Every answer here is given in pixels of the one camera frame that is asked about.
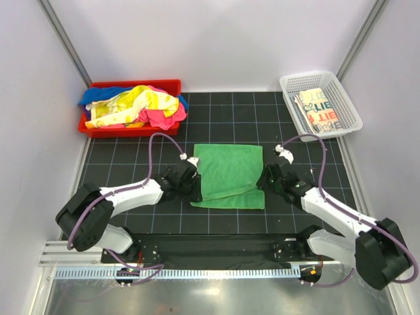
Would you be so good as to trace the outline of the green towel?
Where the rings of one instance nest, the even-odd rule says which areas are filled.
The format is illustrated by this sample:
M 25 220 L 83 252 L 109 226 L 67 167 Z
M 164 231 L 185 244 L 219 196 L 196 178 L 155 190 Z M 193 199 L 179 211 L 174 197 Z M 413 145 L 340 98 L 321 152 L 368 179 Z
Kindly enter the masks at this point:
M 257 188 L 263 171 L 263 148 L 246 144 L 196 144 L 201 196 L 193 207 L 211 209 L 261 209 L 264 192 Z

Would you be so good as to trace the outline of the printed rabbit towel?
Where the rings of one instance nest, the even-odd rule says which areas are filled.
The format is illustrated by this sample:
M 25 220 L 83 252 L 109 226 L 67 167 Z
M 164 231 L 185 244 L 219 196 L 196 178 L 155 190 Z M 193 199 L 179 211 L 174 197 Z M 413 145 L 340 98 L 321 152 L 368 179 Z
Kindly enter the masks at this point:
M 343 129 L 338 115 L 321 88 L 300 91 L 294 102 L 313 133 L 327 133 Z

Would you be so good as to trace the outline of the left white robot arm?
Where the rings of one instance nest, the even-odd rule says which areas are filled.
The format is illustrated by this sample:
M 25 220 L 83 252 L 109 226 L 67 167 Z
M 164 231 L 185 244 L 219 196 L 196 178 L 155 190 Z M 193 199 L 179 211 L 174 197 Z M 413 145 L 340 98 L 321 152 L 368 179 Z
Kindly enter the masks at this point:
M 141 252 L 140 240 L 126 227 L 110 219 L 126 211 L 176 199 L 201 200 L 200 160 L 189 157 L 139 182 L 112 188 L 84 184 L 56 215 L 55 221 L 68 238 L 68 248 L 84 252 L 94 246 L 113 252 L 125 263 Z

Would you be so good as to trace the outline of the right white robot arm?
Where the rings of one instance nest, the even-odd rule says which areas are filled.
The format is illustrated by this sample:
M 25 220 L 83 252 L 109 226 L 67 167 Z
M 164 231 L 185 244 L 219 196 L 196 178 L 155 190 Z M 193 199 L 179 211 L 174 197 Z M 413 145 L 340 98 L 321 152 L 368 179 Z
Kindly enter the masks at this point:
M 298 234 L 297 255 L 310 260 L 316 255 L 351 267 L 372 288 L 384 289 L 414 266 L 396 222 L 377 220 L 331 197 L 314 183 L 303 180 L 288 160 L 264 165 L 257 188 L 280 195 L 287 203 L 322 219 L 338 233 L 306 228 Z

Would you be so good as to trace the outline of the black grid mat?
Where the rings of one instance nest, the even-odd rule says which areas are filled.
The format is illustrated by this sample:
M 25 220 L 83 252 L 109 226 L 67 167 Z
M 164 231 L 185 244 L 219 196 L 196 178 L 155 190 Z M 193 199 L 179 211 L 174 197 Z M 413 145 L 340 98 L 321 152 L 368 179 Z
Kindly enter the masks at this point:
M 147 138 L 93 139 L 83 151 L 75 183 L 119 186 L 142 180 L 149 169 L 160 173 L 183 150 L 191 154 L 198 143 L 261 146 L 263 159 L 274 163 L 275 145 L 287 142 L 303 179 L 323 180 L 326 192 L 350 207 L 356 200 L 338 140 L 293 141 L 296 128 L 280 92 L 186 93 L 188 117 L 173 140 Z M 261 209 L 210 209 L 175 200 L 122 213 L 112 224 L 135 234 L 275 234 L 296 233 L 310 225 L 324 226 L 317 217 L 265 195 Z

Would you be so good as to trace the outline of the pink towel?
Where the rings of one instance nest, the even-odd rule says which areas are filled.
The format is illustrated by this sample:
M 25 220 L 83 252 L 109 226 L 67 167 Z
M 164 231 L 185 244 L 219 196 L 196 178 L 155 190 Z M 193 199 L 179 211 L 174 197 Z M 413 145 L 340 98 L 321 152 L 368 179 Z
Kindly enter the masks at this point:
M 167 131 L 175 123 L 186 119 L 187 113 L 179 98 L 151 85 L 146 87 L 136 98 L 146 106 L 139 112 L 135 123 L 149 123 L 152 127 Z

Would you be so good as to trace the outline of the yellow white towel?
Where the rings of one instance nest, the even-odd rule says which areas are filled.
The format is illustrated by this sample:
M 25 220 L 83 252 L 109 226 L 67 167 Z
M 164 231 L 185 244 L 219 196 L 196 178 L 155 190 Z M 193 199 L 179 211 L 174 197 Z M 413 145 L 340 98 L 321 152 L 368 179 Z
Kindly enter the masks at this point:
M 134 89 L 111 99 L 82 106 L 87 117 L 86 128 L 142 127 L 143 124 L 135 123 L 135 119 L 146 105 L 141 104 L 136 98 L 146 89 L 144 85 L 137 85 Z

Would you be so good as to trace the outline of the white perforated basket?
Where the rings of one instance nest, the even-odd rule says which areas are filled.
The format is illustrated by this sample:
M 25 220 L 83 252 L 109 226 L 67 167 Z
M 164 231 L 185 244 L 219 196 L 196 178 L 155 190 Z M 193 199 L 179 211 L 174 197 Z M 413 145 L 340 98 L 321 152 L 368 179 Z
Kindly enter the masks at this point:
M 322 139 L 343 137 L 353 131 L 359 131 L 363 127 L 362 120 L 349 99 L 343 86 L 334 73 L 329 71 L 315 71 L 284 75 L 280 78 L 280 87 L 283 92 L 283 100 L 289 110 L 297 133 L 301 135 L 303 142 L 312 142 L 315 138 L 311 134 L 318 135 Z M 327 133 L 313 133 L 298 106 L 294 97 L 300 91 L 321 88 L 329 100 L 343 129 Z

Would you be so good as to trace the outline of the red plastic bin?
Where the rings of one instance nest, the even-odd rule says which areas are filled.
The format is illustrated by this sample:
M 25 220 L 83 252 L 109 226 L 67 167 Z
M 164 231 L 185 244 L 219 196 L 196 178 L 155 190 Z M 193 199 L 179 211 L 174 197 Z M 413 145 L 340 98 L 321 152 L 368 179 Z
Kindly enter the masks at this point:
M 142 81 L 105 81 L 105 82 L 94 82 L 90 84 L 90 88 L 108 88 L 108 87 L 121 87 L 128 88 L 134 87 L 136 84 L 151 84 L 155 88 L 161 88 L 168 92 L 170 95 L 177 96 L 181 94 L 181 81 L 179 79 L 160 79 L 160 80 L 142 80 Z M 88 129 L 85 126 L 87 117 L 85 112 L 81 113 L 81 117 L 78 123 L 78 131 L 85 134 L 89 138 L 129 138 L 129 137 L 149 137 L 153 133 L 162 132 L 167 135 L 173 136 L 179 133 L 181 122 L 176 122 L 167 131 L 152 127 L 149 123 L 146 123 L 141 128 L 111 128 L 111 129 Z

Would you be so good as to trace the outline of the blue towel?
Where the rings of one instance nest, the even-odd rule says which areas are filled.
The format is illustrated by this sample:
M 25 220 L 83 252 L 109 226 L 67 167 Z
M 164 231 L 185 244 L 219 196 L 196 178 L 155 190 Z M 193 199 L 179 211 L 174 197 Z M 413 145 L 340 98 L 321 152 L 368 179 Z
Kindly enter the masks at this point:
M 155 88 L 152 85 L 145 85 L 144 87 L 147 87 L 153 91 L 166 93 L 166 90 Z M 85 91 L 81 100 L 78 103 L 78 106 L 86 106 L 92 102 L 108 100 L 114 96 L 117 96 L 126 91 L 130 91 L 132 89 L 134 89 L 134 87 L 125 87 L 125 88 L 124 87 L 103 87 L 103 88 L 91 87 L 90 89 L 87 89 Z M 184 109 L 188 111 L 188 103 L 185 101 L 183 96 L 180 96 L 180 94 L 177 94 L 176 97 L 181 99 L 180 103 L 184 106 Z

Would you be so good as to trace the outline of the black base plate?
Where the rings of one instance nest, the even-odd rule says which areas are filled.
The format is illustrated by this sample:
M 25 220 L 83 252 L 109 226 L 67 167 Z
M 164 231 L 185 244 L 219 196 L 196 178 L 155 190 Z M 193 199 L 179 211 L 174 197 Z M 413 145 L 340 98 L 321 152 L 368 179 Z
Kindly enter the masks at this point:
M 310 251 L 296 234 L 135 234 L 129 245 L 107 241 L 102 263 L 144 266 L 163 264 L 167 270 L 263 270 L 293 263 L 321 264 L 332 259 Z

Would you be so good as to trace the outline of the aluminium frame rail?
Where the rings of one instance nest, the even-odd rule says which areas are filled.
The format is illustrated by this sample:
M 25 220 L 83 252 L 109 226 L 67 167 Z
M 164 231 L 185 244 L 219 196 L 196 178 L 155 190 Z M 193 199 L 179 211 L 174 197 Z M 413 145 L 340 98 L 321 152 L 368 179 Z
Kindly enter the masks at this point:
M 89 266 L 100 263 L 102 248 L 92 247 L 86 251 L 69 250 L 66 241 L 47 241 L 39 261 L 40 267 Z

